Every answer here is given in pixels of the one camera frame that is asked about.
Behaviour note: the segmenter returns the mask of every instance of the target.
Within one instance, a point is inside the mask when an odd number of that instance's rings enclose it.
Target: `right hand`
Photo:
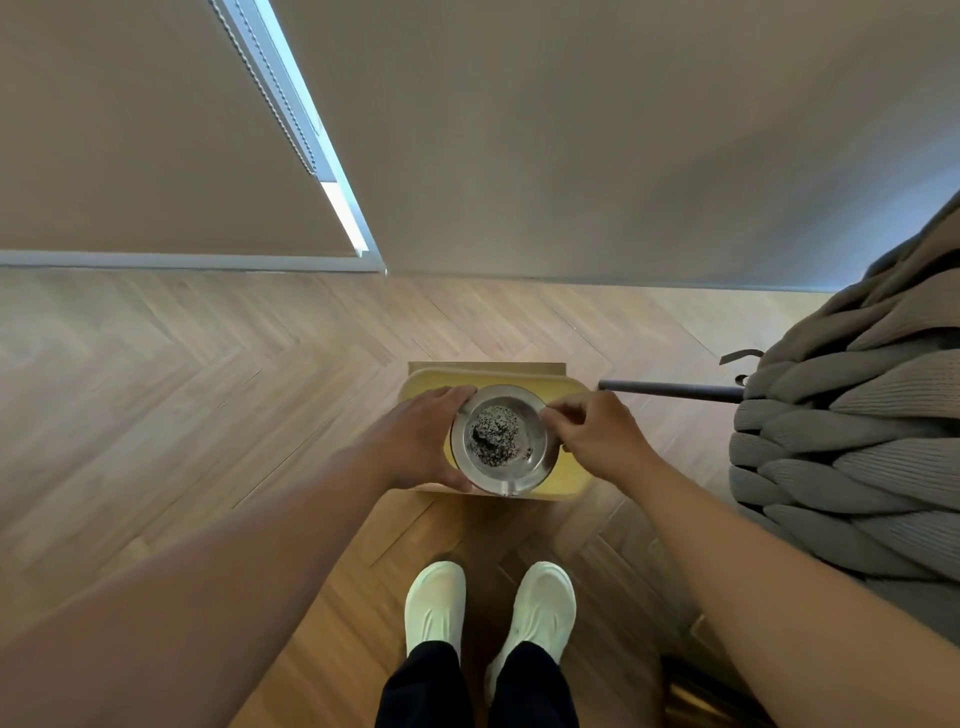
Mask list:
[[[638,469],[660,461],[613,392],[581,392],[547,404],[543,423],[590,474],[621,487]]]

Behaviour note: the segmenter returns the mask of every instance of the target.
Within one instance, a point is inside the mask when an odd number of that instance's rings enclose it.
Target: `black pants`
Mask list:
[[[472,728],[473,709],[457,652],[421,643],[387,681],[376,728]],[[496,681],[491,728],[578,728],[560,666],[541,647],[520,643]]]

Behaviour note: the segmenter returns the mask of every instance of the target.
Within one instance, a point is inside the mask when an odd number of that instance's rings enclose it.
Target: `hand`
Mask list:
[[[578,463],[617,487],[639,468],[660,460],[613,392],[561,397],[544,407],[540,418]]]
[[[377,420],[356,443],[363,457],[375,458],[390,488],[440,483],[468,493],[473,484],[444,455],[453,416],[476,387],[441,387],[402,401]]]

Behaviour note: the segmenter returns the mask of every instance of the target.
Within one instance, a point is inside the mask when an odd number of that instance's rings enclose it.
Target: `shoe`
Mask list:
[[[510,634],[487,668],[487,702],[493,703],[500,670],[520,643],[539,645],[559,664],[576,618],[577,597],[566,571],[549,561],[530,567],[516,590]]]
[[[421,571],[403,608],[407,655],[420,643],[439,640],[452,644],[459,660],[466,608],[467,579],[459,565],[438,561]]]

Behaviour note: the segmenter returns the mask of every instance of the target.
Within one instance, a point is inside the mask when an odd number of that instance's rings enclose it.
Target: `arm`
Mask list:
[[[15,639],[0,652],[0,725],[227,725],[387,489],[469,489],[443,443],[473,391],[398,405],[310,482],[238,509]]]
[[[678,473],[615,394],[564,398],[542,416],[647,513],[779,726],[960,725],[960,650]]]

